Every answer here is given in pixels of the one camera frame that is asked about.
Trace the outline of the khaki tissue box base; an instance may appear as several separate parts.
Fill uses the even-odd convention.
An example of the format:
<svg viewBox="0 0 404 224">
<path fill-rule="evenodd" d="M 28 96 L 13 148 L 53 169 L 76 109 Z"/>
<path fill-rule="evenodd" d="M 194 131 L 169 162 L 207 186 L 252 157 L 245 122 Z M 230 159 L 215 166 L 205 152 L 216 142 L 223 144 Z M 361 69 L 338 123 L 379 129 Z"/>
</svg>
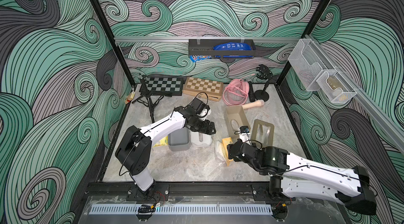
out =
<svg viewBox="0 0 404 224">
<path fill-rule="evenodd" d="M 252 129 L 242 106 L 226 107 L 225 122 L 229 137 L 232 139 L 236 139 L 238 137 L 238 134 L 235 134 L 235 132 L 239 131 L 241 126 L 248 126 L 249 129 Z"/>
</svg>

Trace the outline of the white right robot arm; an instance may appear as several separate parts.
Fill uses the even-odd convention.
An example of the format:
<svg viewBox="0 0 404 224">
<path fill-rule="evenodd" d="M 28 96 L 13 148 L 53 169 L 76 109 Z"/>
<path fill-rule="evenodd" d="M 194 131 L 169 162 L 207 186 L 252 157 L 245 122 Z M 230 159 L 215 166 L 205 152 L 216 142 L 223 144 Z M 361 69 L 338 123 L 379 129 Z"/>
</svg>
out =
<svg viewBox="0 0 404 224">
<path fill-rule="evenodd" d="M 274 146 L 258 148 L 241 139 L 226 149 L 229 159 L 269 176 L 269 193 L 274 197 L 323 199 L 362 215 L 376 214 L 376 196 L 362 166 L 333 167 Z"/>
</svg>

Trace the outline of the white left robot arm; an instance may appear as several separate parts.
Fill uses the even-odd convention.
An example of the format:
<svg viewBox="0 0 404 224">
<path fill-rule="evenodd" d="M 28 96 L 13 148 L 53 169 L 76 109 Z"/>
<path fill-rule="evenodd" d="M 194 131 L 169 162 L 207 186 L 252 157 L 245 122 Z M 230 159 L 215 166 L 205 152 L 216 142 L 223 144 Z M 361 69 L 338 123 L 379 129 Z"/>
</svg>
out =
<svg viewBox="0 0 404 224">
<path fill-rule="evenodd" d="M 163 119 L 141 128 L 129 127 L 116 149 L 115 157 L 136 183 L 139 190 L 146 192 L 154 184 L 147 166 L 152 147 L 169 134 L 187 128 L 206 135 L 216 133 L 215 124 L 206 119 L 209 106 L 196 108 L 192 105 L 176 107 Z"/>
</svg>

